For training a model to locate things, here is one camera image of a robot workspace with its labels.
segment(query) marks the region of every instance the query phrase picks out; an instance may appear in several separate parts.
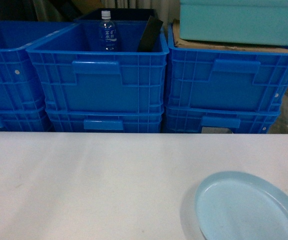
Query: plastic bottle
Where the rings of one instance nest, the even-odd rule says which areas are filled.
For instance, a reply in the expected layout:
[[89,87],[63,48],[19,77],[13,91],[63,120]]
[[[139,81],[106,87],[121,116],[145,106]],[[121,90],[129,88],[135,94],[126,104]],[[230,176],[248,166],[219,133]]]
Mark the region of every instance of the plastic bottle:
[[117,51],[117,35],[115,24],[110,20],[110,11],[102,11],[103,21],[99,24],[99,37],[102,51]]

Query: white curtain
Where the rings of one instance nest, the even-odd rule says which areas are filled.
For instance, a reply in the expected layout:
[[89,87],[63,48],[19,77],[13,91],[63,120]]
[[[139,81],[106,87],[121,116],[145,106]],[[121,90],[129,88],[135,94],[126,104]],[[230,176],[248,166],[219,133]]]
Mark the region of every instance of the white curtain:
[[179,19],[180,0],[102,0],[106,8],[156,9],[158,17],[166,25]]

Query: stacked crates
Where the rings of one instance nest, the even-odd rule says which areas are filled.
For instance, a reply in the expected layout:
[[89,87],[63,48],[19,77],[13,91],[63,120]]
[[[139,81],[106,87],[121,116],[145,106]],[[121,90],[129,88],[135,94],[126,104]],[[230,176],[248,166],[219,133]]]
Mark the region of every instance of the stacked crates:
[[160,33],[137,52],[146,21],[117,21],[118,49],[100,50],[99,21],[83,21],[27,49],[58,132],[158,133],[166,55]]
[[0,21],[0,131],[42,132],[52,128],[40,81],[25,49],[68,25]]
[[174,47],[168,28],[165,132],[267,133],[288,87],[288,53]]

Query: plastic plate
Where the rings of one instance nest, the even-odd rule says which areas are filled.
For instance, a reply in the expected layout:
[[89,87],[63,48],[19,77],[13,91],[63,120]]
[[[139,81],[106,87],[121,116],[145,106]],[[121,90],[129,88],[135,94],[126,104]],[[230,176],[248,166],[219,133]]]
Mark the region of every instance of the plastic plate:
[[288,196],[251,174],[207,177],[197,189],[195,210],[207,240],[288,240]]

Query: cardboard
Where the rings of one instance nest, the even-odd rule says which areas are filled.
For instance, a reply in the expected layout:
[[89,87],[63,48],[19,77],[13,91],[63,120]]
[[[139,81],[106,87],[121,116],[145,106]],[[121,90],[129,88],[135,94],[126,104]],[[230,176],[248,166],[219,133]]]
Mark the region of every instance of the cardboard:
[[174,45],[178,48],[288,54],[288,49],[283,47],[183,40],[179,38],[179,20],[174,20],[173,22],[173,35]]

